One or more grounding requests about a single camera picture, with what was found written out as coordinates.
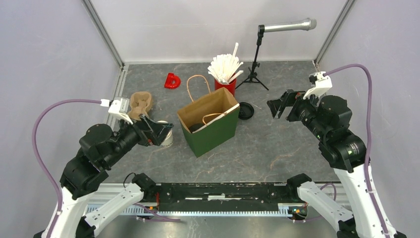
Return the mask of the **white paper cup stack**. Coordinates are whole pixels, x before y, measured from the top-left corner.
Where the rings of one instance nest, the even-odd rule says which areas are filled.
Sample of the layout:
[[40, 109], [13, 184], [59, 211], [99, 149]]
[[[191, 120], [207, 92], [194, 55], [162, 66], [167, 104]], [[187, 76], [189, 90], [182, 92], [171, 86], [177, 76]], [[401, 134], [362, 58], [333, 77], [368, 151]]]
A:
[[166, 136], [165, 140], [162, 142], [162, 147], [170, 147], [173, 144], [173, 133], [172, 129], [169, 131], [168, 135]]

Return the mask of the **green paper bag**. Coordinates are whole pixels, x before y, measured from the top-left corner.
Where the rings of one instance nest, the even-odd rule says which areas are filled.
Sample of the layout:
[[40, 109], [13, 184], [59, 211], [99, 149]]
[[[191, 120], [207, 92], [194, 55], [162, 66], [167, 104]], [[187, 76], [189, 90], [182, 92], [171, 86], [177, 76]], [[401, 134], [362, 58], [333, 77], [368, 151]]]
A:
[[187, 92], [191, 103], [179, 109], [177, 116], [187, 144], [198, 158], [235, 136], [240, 107], [203, 130], [191, 133], [188, 128], [200, 123], [204, 115], [223, 113], [238, 102], [226, 88], [209, 91], [196, 100], [193, 99], [189, 87]]

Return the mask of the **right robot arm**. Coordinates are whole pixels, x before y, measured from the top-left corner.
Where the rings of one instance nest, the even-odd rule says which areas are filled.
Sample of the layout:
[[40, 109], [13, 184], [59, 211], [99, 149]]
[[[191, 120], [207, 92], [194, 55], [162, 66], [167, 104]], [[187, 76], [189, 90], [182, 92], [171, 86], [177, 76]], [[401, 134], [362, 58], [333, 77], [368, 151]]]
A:
[[289, 122], [301, 122], [319, 141], [318, 148], [338, 176], [351, 208], [346, 209], [324, 194], [306, 174], [287, 180], [286, 196], [292, 202], [311, 205], [333, 227], [339, 238], [402, 238], [374, 195], [370, 158], [364, 142], [350, 129], [352, 111], [341, 97], [305, 97], [303, 91], [287, 90], [267, 101], [272, 117], [291, 111]]

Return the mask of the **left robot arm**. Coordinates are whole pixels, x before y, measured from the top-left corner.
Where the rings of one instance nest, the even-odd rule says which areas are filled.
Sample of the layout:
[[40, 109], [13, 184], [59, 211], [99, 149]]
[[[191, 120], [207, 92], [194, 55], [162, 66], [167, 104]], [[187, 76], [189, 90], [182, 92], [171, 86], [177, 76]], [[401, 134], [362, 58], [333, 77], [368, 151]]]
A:
[[59, 180], [62, 201], [58, 215], [36, 238], [95, 238], [123, 210], [141, 200], [150, 202], [156, 195], [156, 184], [144, 173], [137, 174], [118, 195], [94, 212], [85, 208], [111, 169], [134, 146], [160, 146], [173, 128], [167, 122], [155, 122], [147, 116], [133, 124], [121, 121], [114, 132], [107, 124], [90, 127], [79, 140], [80, 149], [65, 166]]

